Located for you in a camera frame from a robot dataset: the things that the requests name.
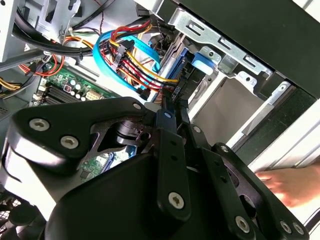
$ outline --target cable bundle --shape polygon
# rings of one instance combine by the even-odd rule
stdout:
[[[116,57],[118,48],[121,45],[120,43],[117,43],[117,40],[122,41],[126,39],[125,37],[129,33],[143,34],[148,32],[150,29],[152,29],[151,21],[147,21],[139,27],[121,26],[114,31],[109,31],[102,34],[96,42],[95,46],[93,47],[93,57],[99,69],[105,75],[111,76],[117,82],[130,88],[133,91],[136,91],[136,88],[134,87],[135,84],[133,82],[156,92],[163,87],[174,87],[174,83],[176,83],[178,80],[163,78],[156,74],[155,71],[147,69],[142,63],[140,63],[135,58],[135,56],[130,51],[127,51],[125,53],[124,59],[121,61],[121,64],[118,67],[118,72],[115,72],[111,68],[111,66],[113,65],[113,61]],[[140,41],[138,38],[135,37],[130,37],[129,39],[135,41],[135,47],[137,46],[137,43],[139,43]],[[110,59],[108,59],[106,55],[100,50],[100,44],[102,41],[106,41],[106,47],[108,49],[108,53],[110,54]],[[145,44],[143,49],[146,48],[149,48],[151,52],[154,51],[152,48]],[[123,79],[119,75],[119,73],[124,74],[126,76],[126,79]]]

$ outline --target yellow wire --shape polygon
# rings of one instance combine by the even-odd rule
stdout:
[[[79,42],[82,42],[84,45],[86,45],[87,47],[89,47],[91,50],[94,49],[94,46],[92,43],[88,42],[87,40],[84,40],[80,37],[77,37],[77,36],[67,36],[65,39],[72,39],[72,40],[76,40],[76,41],[79,41]]]
[[[141,40],[142,37],[143,37],[143,35],[144,35],[145,33],[149,32],[150,29],[152,29],[152,24],[150,24],[150,26],[149,26],[144,32],[140,33],[137,38],[138,38],[139,40]],[[135,47],[135,48],[133,49],[132,55],[133,55],[134,57],[136,57],[137,49],[138,49],[137,47]],[[133,81],[133,79],[132,79],[131,77],[128,77],[128,82],[129,82],[131,85],[133,84],[132,81]]]
[[[14,84],[11,84],[9,82],[4,81],[4,79],[2,77],[0,77],[0,85],[2,85],[3,87],[5,87],[6,89],[9,89],[11,91],[17,90],[20,88],[20,86],[16,86]]]
[[[137,64],[142,70],[144,70],[145,72],[147,72],[148,74],[154,76],[156,79],[162,80],[163,82],[170,82],[170,83],[176,83],[178,82],[178,80],[176,79],[167,79],[167,78],[163,78],[162,76],[157,75],[156,73],[150,71],[149,69],[147,69],[145,66],[143,66],[137,59],[135,59],[134,56],[132,56],[132,54],[127,51],[126,54],[128,54],[128,56],[132,59],[132,61]]]
[[[110,42],[112,45],[116,46],[116,47],[120,47],[120,44],[119,44],[119,43],[116,43],[115,41],[112,41],[111,39],[109,39],[109,42]]]

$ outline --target wire connector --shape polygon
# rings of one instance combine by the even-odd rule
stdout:
[[[134,40],[125,40],[123,42],[121,42],[121,44],[119,45],[118,47],[118,51],[116,53],[116,56],[115,56],[115,59],[114,59],[114,62],[112,64],[112,69],[114,71],[116,71],[122,61],[122,59],[124,58],[125,54],[127,51],[131,51],[133,49],[135,45],[135,41]]]

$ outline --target metal rod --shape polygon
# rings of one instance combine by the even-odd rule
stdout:
[[[0,72],[12,69],[14,67],[19,66],[20,64],[24,64],[27,62],[31,62],[33,60],[39,59],[44,56],[44,51],[39,49],[32,49],[29,51],[25,51],[24,53],[11,57],[5,62],[0,63]]]

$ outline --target black plastic bracket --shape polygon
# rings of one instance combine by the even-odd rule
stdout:
[[[256,208],[257,224],[266,239],[309,239],[307,229],[228,146],[217,143],[211,150],[222,156],[225,166],[238,177],[237,195],[250,196]],[[284,229],[283,222],[290,230]],[[294,223],[303,229],[303,235],[296,231]]]

